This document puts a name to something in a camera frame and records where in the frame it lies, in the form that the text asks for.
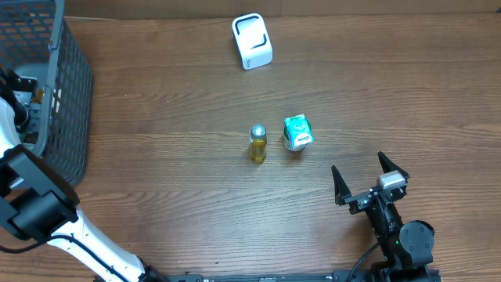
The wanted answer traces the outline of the yellow liquid glass bottle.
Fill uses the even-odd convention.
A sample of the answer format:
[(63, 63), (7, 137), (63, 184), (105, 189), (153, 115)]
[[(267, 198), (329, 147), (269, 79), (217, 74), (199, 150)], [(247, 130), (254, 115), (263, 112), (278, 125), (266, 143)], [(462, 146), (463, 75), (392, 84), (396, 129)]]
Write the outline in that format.
[(253, 125), (249, 131), (249, 154), (255, 163), (262, 163), (266, 158), (267, 130), (262, 124)]

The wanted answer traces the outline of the brown white snack bag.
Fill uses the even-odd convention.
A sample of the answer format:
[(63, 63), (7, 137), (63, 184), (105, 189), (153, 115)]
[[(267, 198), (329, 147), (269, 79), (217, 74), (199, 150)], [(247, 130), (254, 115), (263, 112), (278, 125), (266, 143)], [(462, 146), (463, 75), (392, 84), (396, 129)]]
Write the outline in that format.
[(45, 91), (43, 88), (38, 88), (34, 91), (34, 95), (32, 96), (31, 102), (41, 104)]

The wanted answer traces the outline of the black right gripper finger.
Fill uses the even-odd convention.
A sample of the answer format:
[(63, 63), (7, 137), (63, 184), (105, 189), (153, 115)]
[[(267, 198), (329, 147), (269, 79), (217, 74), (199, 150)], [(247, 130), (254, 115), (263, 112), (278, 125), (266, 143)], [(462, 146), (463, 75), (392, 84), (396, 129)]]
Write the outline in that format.
[(397, 166), (382, 151), (379, 151), (377, 156), (379, 158), (380, 166), (382, 167), (384, 173), (398, 171), (406, 180), (410, 178), (408, 172)]
[(348, 204), (351, 199), (351, 191), (348, 185), (335, 165), (331, 167), (331, 171), (334, 181), (335, 203), (337, 205)]

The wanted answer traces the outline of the green white yogurt cup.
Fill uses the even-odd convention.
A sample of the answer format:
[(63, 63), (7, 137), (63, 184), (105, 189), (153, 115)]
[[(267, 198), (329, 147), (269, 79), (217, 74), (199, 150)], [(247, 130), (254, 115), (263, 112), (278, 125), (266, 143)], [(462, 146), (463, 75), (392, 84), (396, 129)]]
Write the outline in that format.
[(315, 141), (311, 124), (304, 114), (284, 119), (282, 141), (290, 151), (301, 151)]

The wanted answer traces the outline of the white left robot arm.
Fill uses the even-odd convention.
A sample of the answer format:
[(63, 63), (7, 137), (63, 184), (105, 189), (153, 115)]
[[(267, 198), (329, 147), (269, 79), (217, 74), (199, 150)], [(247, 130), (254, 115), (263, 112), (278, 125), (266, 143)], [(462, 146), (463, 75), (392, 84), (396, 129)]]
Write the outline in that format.
[(14, 93), (34, 87), (12, 70), (1, 72), (1, 226), (20, 240), (35, 241), (16, 253), (49, 244), (103, 281), (164, 281), (163, 274), (97, 228), (71, 185), (20, 142), (16, 129), (28, 111)]

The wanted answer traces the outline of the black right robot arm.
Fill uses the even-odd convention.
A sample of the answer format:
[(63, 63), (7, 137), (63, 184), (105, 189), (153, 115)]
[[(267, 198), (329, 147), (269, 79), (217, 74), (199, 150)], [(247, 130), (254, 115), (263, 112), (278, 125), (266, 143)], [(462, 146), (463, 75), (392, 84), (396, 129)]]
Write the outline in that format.
[(406, 195), (410, 175), (383, 152), (378, 158), (383, 174), (375, 186), (358, 195), (351, 193), (337, 167), (331, 167), (335, 203), (347, 205), (353, 215), (366, 213), (377, 240), (350, 270), (347, 280), (360, 278), (355, 271), (376, 248), (381, 249), (384, 261), (373, 263), (365, 272), (367, 281), (436, 280), (438, 272), (427, 268), (433, 262), (434, 228), (421, 220), (404, 223), (395, 206)]

